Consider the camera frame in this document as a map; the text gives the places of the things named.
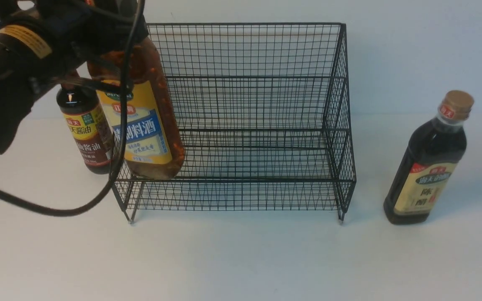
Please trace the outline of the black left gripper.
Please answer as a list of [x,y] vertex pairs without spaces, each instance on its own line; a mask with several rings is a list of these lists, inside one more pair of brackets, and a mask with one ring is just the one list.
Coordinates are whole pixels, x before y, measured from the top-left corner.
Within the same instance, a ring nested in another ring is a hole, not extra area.
[[135,0],[0,0],[0,84],[55,84],[146,35]]

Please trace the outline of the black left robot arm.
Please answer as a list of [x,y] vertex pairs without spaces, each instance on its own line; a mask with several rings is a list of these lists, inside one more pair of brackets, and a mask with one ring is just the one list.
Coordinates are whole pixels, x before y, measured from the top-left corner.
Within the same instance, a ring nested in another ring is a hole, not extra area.
[[0,0],[0,154],[15,139],[34,104],[58,84],[118,93],[114,84],[70,73],[87,61],[98,63],[131,88],[127,67],[101,59],[128,53],[146,35],[144,0],[35,0],[21,9],[17,0]]

